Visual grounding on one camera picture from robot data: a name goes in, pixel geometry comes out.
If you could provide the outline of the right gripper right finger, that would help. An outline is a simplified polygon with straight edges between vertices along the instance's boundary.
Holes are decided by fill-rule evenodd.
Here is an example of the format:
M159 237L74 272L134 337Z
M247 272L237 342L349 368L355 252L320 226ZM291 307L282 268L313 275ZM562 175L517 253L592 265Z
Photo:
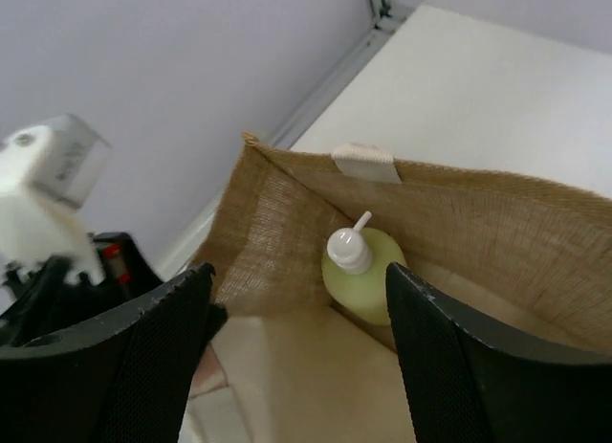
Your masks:
M398 263L385 287L417 441L610 441L609 356L498 321Z

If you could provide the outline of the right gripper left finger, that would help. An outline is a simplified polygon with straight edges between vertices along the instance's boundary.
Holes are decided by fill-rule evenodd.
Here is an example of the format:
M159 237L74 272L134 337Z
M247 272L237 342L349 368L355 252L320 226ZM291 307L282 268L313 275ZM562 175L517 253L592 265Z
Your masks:
M2 441L177 441L213 275L203 263L27 346L2 346Z

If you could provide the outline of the yellow-green squeeze bottle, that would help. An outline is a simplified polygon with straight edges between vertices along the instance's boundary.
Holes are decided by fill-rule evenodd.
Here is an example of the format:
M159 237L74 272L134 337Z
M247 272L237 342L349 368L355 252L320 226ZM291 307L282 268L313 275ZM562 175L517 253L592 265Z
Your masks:
M381 230L369 228L372 213L365 211L352 227L336 230L321 260L326 290L335 302L360 320L388 326L386 268L406 264L400 245Z

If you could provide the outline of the burlap canvas tote bag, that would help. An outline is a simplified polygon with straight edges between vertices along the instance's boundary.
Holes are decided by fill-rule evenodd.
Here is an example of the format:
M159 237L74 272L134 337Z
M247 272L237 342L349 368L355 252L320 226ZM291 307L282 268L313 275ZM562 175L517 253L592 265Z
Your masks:
M512 173L247 136L195 262L228 321L195 376L200 442L419 442L388 326L325 288L329 236L367 223L406 269L514 328L611 359L611 202Z

